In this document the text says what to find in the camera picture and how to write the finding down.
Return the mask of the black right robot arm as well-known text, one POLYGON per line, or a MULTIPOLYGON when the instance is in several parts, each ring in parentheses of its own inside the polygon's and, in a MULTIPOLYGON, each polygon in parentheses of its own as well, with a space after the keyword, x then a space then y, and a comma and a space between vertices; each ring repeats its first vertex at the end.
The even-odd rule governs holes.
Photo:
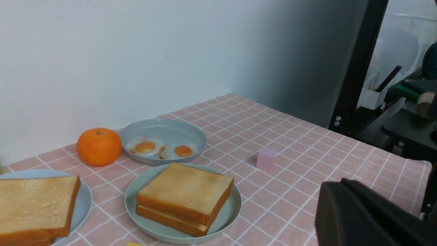
POLYGON ((435 246, 436 221, 422 221, 359 181, 321 184, 315 216, 320 246, 435 246))

